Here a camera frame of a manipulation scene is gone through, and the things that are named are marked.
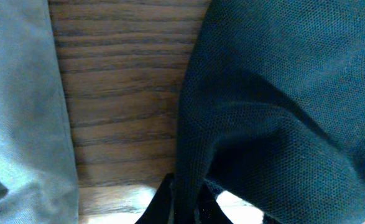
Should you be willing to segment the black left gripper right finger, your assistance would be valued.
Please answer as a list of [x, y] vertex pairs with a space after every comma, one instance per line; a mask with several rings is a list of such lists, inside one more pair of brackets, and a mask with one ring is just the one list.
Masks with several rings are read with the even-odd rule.
[[206, 184], [202, 185], [196, 201], [196, 222], [201, 224], [233, 224], [224, 214]]

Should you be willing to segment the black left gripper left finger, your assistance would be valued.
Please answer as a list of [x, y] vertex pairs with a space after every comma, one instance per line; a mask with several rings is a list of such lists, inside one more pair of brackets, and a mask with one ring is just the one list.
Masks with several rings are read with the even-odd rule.
[[168, 224], [173, 204], [172, 184], [174, 175], [167, 174], [153, 199], [136, 224]]

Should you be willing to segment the black t-shirt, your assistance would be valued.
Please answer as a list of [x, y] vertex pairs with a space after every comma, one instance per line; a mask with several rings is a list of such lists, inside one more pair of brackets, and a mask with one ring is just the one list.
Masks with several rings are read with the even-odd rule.
[[210, 2], [180, 92], [176, 221], [205, 182], [280, 223], [365, 222], [365, 0]]

